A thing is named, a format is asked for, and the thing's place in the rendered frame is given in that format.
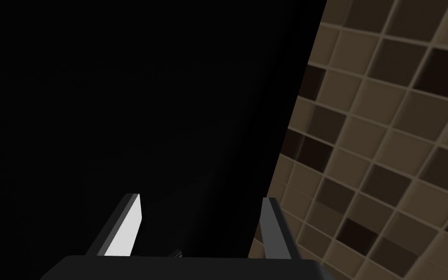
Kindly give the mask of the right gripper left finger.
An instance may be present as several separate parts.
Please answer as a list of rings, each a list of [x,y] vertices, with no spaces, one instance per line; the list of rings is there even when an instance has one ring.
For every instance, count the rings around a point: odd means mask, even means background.
[[[86,256],[130,256],[141,221],[140,195],[126,194],[89,247]]]

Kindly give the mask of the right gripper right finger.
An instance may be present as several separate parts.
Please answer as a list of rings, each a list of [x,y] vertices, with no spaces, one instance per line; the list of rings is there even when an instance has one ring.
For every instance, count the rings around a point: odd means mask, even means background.
[[[301,255],[278,201],[265,197],[262,201],[260,229],[267,259],[300,260]]]

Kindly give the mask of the black cupboard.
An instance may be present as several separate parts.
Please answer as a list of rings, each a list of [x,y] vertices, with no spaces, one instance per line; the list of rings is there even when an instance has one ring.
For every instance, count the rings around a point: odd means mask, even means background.
[[[85,255],[248,257],[327,0],[0,0],[0,280]]]

